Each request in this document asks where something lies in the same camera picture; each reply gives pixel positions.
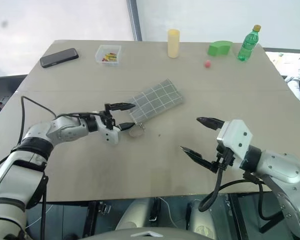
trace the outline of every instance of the green bottle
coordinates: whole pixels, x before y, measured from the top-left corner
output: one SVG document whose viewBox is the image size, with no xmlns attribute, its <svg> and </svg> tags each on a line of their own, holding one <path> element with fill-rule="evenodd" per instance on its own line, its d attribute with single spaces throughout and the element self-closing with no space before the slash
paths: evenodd
<svg viewBox="0 0 300 240">
<path fill-rule="evenodd" d="M 241 49 L 238 54 L 238 59 L 242 62 L 247 61 L 252 51 L 254 50 L 258 40 L 259 40 L 259 31 L 261 29 L 260 25 L 254 25 L 252 32 L 250 32 L 244 39 L 244 42 L 241 46 Z"/>
</svg>

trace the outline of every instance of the pink ball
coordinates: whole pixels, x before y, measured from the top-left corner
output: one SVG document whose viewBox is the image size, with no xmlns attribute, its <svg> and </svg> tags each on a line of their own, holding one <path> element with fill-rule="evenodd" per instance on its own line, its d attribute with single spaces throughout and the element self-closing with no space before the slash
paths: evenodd
<svg viewBox="0 0 300 240">
<path fill-rule="evenodd" d="M 205 66 L 206 68 L 210 68 L 210 66 L 211 66 L 211 61 L 210 61 L 210 60 L 205 61 L 204 66 Z"/>
</svg>

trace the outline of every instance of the green toy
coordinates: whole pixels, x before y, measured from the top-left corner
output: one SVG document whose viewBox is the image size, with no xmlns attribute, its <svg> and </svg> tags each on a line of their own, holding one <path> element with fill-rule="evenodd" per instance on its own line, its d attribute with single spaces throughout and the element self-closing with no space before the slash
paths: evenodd
<svg viewBox="0 0 300 240">
<path fill-rule="evenodd" d="M 208 54 L 210 56 L 227 55 L 231 46 L 232 41 L 212 42 L 209 46 Z"/>
</svg>

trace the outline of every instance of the clear plastic box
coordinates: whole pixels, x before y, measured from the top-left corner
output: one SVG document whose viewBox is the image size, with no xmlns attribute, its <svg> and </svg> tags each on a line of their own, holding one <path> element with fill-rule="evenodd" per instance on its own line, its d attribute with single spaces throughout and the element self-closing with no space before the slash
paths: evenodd
<svg viewBox="0 0 300 240">
<path fill-rule="evenodd" d="M 102 61 L 106 54 L 116 54 L 116 61 Z M 99 64 L 105 66 L 117 66 L 120 61 L 121 46 L 120 45 L 100 45 L 95 54 L 95 60 Z"/>
</svg>

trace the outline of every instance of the grid mat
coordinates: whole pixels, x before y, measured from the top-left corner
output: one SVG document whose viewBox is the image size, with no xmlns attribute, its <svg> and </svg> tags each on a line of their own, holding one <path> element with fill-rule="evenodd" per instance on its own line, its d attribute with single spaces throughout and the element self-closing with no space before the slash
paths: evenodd
<svg viewBox="0 0 300 240">
<path fill-rule="evenodd" d="M 146 120 L 183 103 L 183 101 L 182 95 L 174 84 L 166 79 L 127 102 L 135 105 L 134 108 L 130 109 L 132 120 L 135 123 L 144 123 Z"/>
</svg>

